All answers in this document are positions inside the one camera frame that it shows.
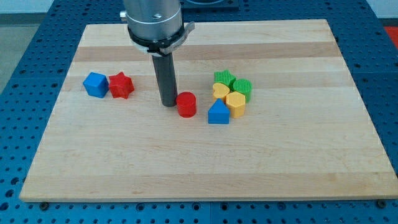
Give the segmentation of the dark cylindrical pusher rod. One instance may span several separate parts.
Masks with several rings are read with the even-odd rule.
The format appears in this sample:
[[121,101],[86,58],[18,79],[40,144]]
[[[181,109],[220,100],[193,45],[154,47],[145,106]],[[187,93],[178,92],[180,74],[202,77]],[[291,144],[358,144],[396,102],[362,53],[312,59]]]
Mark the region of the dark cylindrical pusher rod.
[[166,107],[176,105],[177,81],[172,54],[152,56],[161,102]]

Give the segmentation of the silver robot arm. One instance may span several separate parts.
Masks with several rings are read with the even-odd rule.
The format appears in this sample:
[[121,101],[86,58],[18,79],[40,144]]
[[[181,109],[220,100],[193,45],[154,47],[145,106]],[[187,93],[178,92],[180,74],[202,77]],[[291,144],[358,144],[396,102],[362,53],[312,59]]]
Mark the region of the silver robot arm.
[[123,4],[121,17],[127,22],[131,40],[152,55],[161,102],[173,107],[178,95],[173,55],[161,50],[176,43],[185,32],[180,1],[124,0]]

